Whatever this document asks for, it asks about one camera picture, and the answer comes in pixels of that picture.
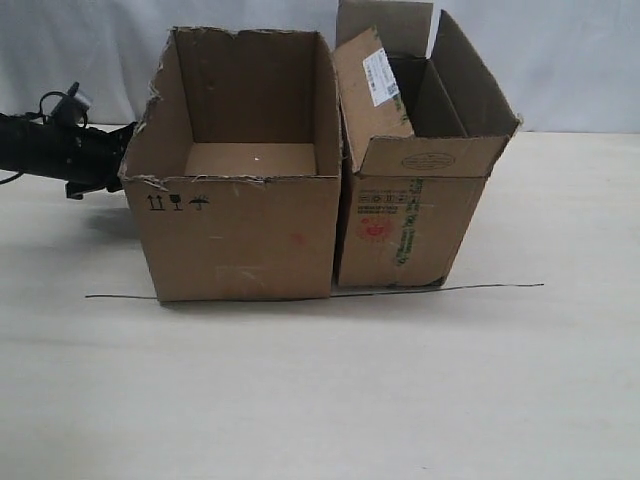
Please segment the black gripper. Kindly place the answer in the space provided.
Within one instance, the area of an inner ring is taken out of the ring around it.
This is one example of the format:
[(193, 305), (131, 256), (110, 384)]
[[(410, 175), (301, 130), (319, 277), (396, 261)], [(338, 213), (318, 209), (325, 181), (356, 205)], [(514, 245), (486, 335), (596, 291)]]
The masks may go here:
[(66, 197), (81, 200), (101, 190), (123, 189), (119, 169), (136, 122), (104, 130), (40, 124), (1, 116), (1, 169), (66, 183)]

